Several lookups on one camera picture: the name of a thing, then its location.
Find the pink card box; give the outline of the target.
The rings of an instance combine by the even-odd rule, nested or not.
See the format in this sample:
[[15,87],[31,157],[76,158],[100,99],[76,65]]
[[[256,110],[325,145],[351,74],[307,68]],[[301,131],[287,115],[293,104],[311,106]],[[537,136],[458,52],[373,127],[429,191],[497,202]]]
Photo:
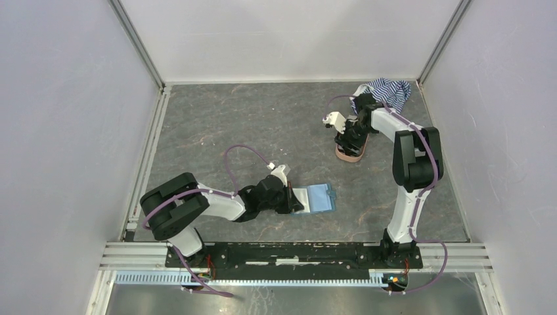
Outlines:
[[353,138],[337,133],[334,138],[336,156],[342,161],[357,163],[365,153],[368,138],[368,135]]

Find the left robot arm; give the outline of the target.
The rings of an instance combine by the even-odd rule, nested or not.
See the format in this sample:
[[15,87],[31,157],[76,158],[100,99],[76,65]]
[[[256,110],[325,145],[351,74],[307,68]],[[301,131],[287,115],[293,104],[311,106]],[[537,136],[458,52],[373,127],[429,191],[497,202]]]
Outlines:
[[206,260],[204,242],[192,223],[200,216],[221,217],[231,222],[247,222],[262,211],[281,215],[309,208],[305,188],[293,188],[279,174],[267,175],[256,185],[248,185],[237,193],[216,190],[199,183],[192,173],[183,173],[140,198],[145,216],[143,226],[154,239],[168,242],[181,253],[190,267]]

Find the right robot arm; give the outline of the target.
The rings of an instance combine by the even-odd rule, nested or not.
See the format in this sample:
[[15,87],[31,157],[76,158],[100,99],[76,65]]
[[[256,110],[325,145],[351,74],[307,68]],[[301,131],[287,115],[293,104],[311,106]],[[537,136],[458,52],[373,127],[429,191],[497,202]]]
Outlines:
[[358,161],[371,134],[382,134],[393,144],[391,170],[397,199],[380,241],[379,258],[384,266],[395,268],[418,255],[417,223],[426,198],[444,172],[439,131],[411,122],[371,94],[352,99],[356,115],[330,112],[323,123],[336,130],[336,154],[344,161]]

